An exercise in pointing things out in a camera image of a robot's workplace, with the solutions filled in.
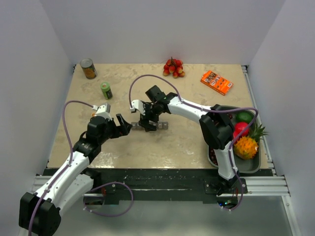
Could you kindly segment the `green lidded pill bottle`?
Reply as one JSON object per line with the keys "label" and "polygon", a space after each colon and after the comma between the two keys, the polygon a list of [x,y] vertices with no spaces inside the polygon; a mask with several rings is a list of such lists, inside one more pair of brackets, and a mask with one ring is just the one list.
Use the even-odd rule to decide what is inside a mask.
{"label": "green lidded pill bottle", "polygon": [[100,84],[100,89],[105,99],[111,99],[113,97],[111,87],[108,82],[102,82]]}

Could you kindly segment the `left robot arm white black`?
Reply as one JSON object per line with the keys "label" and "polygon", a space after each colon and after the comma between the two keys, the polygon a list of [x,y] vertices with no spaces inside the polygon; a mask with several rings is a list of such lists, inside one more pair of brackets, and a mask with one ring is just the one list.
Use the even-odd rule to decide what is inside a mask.
{"label": "left robot arm white black", "polygon": [[75,193],[64,199],[72,183],[81,175],[101,151],[101,146],[109,139],[126,136],[132,124],[124,120],[121,114],[116,118],[119,125],[106,115],[93,116],[74,147],[69,157],[54,175],[34,193],[26,192],[20,199],[19,226],[31,236],[52,236],[59,227],[62,210],[70,199],[84,192],[98,192],[102,187],[101,179],[90,176]]}

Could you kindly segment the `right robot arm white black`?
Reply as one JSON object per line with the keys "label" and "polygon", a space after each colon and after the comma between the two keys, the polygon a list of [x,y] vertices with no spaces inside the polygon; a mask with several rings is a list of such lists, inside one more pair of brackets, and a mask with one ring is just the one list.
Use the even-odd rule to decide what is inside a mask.
{"label": "right robot arm white black", "polygon": [[130,110],[140,113],[139,125],[147,132],[155,131],[157,128],[150,121],[157,123],[162,113],[179,115],[199,124],[205,143],[215,151],[221,177],[219,187],[222,192],[231,193],[237,187],[238,169],[232,151],[234,126],[225,111],[220,111],[219,105],[203,108],[176,93],[165,94],[157,86],[146,91],[146,95],[150,102],[130,102]]}

